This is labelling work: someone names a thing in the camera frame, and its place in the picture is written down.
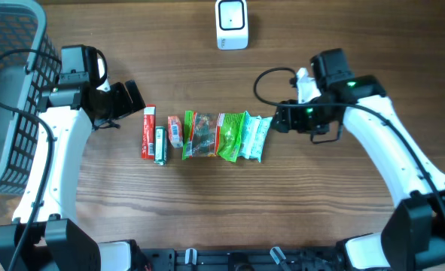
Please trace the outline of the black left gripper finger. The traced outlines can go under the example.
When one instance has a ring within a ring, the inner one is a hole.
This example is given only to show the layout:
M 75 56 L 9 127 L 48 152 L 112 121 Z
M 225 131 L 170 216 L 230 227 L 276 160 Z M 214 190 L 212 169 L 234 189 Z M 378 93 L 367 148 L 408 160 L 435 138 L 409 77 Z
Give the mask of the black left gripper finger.
M 125 83 L 125 86 L 126 86 L 126 90 L 129 94 L 129 97 L 132 102 L 132 104 L 131 104 L 132 112 L 137 112 L 142 109 L 145 109 L 146 104 L 145 104 L 144 99 L 142 98 L 142 95 L 139 91 L 139 88 L 138 88 L 136 82 L 134 80 L 127 81 Z
M 126 87 L 117 82 L 111 85 L 112 118 L 121 119 L 133 112 L 133 103 Z

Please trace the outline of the dark green gum pack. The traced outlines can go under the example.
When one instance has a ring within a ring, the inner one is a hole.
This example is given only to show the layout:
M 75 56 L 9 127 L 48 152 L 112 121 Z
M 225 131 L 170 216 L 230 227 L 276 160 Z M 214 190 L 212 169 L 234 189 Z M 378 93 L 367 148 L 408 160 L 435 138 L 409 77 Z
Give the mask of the dark green gum pack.
M 163 126 L 155 127 L 154 162 L 165 166 L 167 162 L 168 133 Z

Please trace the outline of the red white small box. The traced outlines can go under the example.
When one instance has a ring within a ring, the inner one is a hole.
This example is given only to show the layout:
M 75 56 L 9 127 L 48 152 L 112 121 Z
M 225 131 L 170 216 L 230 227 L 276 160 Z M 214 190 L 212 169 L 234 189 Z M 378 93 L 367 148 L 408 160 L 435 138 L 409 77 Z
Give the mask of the red white small box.
M 168 133 L 170 143 L 174 148 L 182 148 L 184 145 L 183 126 L 178 116 L 168 116 Z

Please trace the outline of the red candy bar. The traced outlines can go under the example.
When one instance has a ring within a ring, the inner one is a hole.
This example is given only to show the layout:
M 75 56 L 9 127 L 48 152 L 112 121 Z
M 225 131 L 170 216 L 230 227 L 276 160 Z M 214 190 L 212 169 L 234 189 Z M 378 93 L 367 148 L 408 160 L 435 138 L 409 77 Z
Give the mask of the red candy bar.
M 154 137 L 156 124 L 156 105 L 148 104 L 144 109 L 143 131 L 142 131 L 142 152 L 143 160 L 154 159 Z

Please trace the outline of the light blue tissue pack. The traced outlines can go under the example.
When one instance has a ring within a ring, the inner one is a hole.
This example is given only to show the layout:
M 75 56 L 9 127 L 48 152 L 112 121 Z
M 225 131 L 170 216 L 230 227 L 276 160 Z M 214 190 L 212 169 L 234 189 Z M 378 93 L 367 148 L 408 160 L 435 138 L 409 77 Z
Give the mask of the light blue tissue pack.
M 272 120 L 272 117 L 253 117 L 247 111 L 245 112 L 239 157 L 261 162 L 264 143 Z

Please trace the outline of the green snack bag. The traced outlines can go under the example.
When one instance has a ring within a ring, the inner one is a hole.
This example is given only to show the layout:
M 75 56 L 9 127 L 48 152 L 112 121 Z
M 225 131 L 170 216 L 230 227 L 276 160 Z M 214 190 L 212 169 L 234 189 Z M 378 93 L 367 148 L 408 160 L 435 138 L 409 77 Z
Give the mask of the green snack bag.
M 235 163 L 242 143 L 244 113 L 186 111 L 182 159 L 221 157 Z

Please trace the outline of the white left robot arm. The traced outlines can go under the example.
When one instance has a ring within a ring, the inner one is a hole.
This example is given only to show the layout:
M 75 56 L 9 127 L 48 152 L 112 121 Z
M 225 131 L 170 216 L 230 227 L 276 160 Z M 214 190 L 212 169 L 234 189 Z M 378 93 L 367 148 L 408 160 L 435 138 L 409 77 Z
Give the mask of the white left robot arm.
M 89 82 L 43 87 L 41 131 L 23 198 L 12 222 L 0 226 L 5 270 L 148 270 L 133 239 L 95 242 L 76 222 L 75 197 L 90 112 L 126 117 L 145 107 L 135 81 L 109 90 Z

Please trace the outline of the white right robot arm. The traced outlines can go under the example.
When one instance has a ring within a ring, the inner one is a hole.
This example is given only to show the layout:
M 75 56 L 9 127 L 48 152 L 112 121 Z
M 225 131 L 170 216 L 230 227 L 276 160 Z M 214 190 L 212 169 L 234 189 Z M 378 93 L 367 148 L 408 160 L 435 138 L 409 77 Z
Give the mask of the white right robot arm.
M 358 77 L 340 49 L 296 71 L 297 99 L 280 102 L 272 127 L 324 142 L 331 123 L 362 145 L 391 194 L 394 211 L 380 233 L 343 242 L 350 269 L 422 270 L 445 263 L 445 174 L 422 152 L 373 75 Z

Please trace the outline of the white barcode scanner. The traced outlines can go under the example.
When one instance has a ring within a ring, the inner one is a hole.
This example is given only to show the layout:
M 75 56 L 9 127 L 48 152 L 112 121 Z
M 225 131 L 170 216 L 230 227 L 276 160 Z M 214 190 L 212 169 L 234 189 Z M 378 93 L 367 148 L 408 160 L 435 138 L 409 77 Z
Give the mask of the white barcode scanner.
M 243 50 L 248 46 L 246 0 L 217 0 L 215 25 L 219 50 Z

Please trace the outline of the dark grey plastic basket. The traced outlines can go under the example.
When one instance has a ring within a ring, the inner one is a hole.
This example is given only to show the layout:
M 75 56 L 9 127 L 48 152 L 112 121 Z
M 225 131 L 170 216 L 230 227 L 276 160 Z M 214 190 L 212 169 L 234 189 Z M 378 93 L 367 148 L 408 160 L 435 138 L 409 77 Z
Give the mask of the dark grey plastic basket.
M 59 54 L 36 1 L 0 1 L 0 102 L 35 114 L 42 87 L 60 73 Z M 0 193 L 20 195 L 35 155 L 38 123 L 0 107 Z

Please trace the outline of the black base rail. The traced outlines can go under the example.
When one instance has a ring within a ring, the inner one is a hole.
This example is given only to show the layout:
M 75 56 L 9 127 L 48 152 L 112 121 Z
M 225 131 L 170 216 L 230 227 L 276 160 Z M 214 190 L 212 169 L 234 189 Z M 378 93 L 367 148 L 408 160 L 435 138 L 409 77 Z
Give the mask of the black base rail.
M 343 270 L 344 259 L 334 247 L 271 250 L 137 249 L 136 270 Z

